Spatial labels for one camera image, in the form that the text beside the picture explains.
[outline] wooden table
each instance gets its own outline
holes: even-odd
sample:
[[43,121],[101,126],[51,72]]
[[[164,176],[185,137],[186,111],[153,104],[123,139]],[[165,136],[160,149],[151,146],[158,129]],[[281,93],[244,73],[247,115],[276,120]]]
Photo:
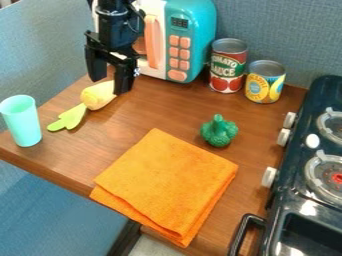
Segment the wooden table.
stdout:
[[[112,79],[111,68],[108,74],[107,80]],[[88,197],[101,171],[150,129],[159,128],[239,164],[237,177],[191,245],[182,250],[189,255],[225,255],[241,216],[265,214],[267,190],[260,188],[260,180],[267,166],[278,166],[283,154],[276,145],[278,132],[286,113],[298,110],[306,90],[285,86],[277,103],[260,105],[246,99],[242,90],[229,95],[212,92],[203,78],[178,85],[140,76],[131,92],[102,110],[89,112],[75,130],[46,131],[59,113],[79,103],[82,89],[92,84],[85,76],[39,108],[44,130],[36,146],[20,148],[7,131],[0,134],[0,159]],[[215,113],[236,122],[240,129],[224,149],[209,146],[198,135],[201,124]],[[146,228],[143,231],[154,235]]]

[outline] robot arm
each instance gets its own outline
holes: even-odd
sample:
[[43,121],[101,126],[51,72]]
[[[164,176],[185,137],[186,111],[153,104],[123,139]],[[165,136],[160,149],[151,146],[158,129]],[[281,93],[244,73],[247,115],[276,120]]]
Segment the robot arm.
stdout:
[[96,13],[99,32],[85,33],[88,73],[92,81],[96,82],[107,76],[107,63],[114,65],[113,93],[120,95],[131,90],[139,74],[139,55],[132,46],[143,30],[143,17],[132,6],[132,0],[99,0]]

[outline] microwave display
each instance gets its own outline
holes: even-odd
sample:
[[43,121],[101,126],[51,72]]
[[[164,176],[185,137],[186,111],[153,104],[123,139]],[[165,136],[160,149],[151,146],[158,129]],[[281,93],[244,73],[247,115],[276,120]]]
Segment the microwave display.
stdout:
[[188,28],[188,20],[171,17],[172,26]]

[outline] stove burner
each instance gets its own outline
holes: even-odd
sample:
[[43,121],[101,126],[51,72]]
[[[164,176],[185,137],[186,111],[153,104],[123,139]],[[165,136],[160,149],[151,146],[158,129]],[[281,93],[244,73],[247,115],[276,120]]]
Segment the stove burner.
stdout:
[[308,186],[330,202],[342,204],[342,157],[318,150],[305,165]]
[[329,140],[342,145],[342,112],[327,108],[317,119],[320,133]]

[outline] stove knob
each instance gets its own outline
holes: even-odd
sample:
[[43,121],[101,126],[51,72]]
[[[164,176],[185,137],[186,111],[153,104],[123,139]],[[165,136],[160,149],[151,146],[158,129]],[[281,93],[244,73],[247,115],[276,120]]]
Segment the stove knob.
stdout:
[[308,147],[308,148],[312,148],[312,149],[315,149],[319,146],[320,144],[320,139],[319,137],[314,134],[314,133],[311,133],[309,134],[306,139],[305,139],[305,145]]
[[277,144],[279,146],[285,147],[287,141],[289,140],[291,131],[289,129],[281,129],[278,139],[277,139]]
[[264,176],[262,176],[261,186],[270,188],[273,184],[277,171],[278,170],[273,167],[267,167],[264,172]]
[[294,121],[296,120],[296,117],[297,117],[296,113],[288,112],[286,117],[285,117],[283,127],[290,129],[292,127]]

